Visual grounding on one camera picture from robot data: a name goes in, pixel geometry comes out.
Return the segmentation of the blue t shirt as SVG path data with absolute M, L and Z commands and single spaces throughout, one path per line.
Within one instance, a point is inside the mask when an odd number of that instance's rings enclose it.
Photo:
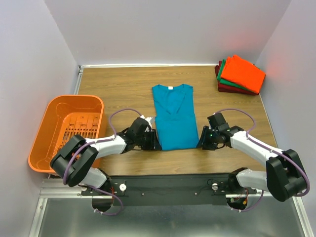
M 158 84 L 152 87 L 156 130 L 163 151 L 194 149 L 197 146 L 199 136 L 193 91 L 188 84 Z

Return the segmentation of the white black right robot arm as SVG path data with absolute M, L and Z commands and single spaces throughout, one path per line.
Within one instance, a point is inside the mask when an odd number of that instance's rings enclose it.
M 229 126 L 221 112 L 215 112 L 207 119 L 209 125 L 202 130 L 198 148 L 215 151 L 229 147 L 265 167 L 265 171 L 242 167 L 231 172 L 227 181 L 230 192 L 237 194 L 246 188 L 260 189 L 281 202 L 309 193 L 310 181 L 296 151 L 277 149 L 251 136 L 249 130 Z

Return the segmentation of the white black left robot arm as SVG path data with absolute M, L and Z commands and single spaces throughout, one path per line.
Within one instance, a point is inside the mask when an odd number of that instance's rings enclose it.
M 83 184 L 104 195 L 109 191 L 109 176 L 93 163 L 105 156 L 120 155 L 135 150 L 160 151 L 154 117 L 138 117 L 130 127 L 110 137 L 88 139 L 73 136 L 50 162 L 50 167 L 69 187 Z

